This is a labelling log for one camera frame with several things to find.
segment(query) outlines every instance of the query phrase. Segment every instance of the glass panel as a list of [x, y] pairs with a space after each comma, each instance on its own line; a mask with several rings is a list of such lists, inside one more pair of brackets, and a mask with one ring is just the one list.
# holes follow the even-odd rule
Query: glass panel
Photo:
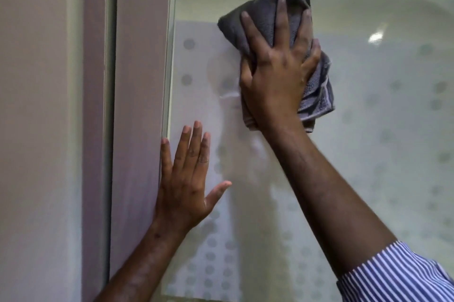
[[[223, 301], [340, 301], [335, 276], [274, 155], [245, 127], [239, 53], [216, 26], [248, 0], [176, 0], [169, 133], [212, 134], [207, 190], [233, 186], [190, 233], [163, 294]], [[336, 110], [312, 139], [419, 254], [454, 274], [454, 3], [311, 0]]]

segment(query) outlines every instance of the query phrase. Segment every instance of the blue and white stripes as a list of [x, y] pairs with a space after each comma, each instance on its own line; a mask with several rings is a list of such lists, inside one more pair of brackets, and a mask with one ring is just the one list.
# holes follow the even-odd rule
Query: blue and white stripes
[[337, 283], [345, 302], [454, 302], [454, 281], [433, 261], [395, 242]]

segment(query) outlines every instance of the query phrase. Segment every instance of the shirt cuff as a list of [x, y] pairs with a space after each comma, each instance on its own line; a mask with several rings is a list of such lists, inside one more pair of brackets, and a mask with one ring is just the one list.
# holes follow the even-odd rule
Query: shirt cuff
[[454, 281], [397, 241], [337, 282], [346, 302], [454, 301]]

